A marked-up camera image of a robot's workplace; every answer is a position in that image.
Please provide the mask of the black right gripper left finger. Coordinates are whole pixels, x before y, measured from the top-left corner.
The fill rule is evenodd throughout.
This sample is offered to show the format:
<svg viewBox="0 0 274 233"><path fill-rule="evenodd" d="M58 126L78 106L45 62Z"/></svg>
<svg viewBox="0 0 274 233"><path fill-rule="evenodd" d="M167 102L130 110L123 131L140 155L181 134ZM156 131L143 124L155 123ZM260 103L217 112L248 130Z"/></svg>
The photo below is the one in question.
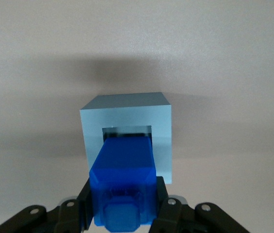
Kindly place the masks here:
<svg viewBox="0 0 274 233"><path fill-rule="evenodd" d="M90 182L76 198L68 199L47 211L42 205L31 205L0 224L0 233L82 233L93 219Z"/></svg>

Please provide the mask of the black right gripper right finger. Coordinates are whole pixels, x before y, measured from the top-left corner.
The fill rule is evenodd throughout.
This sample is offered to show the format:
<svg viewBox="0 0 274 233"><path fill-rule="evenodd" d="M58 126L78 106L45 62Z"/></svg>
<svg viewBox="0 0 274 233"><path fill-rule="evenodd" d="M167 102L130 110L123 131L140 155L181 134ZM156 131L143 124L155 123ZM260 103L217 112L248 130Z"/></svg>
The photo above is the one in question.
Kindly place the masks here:
<svg viewBox="0 0 274 233"><path fill-rule="evenodd" d="M158 176L157 217L153 220L151 233L249 233L219 206L211 202L191 208L179 198L168 195L164 178Z"/></svg>

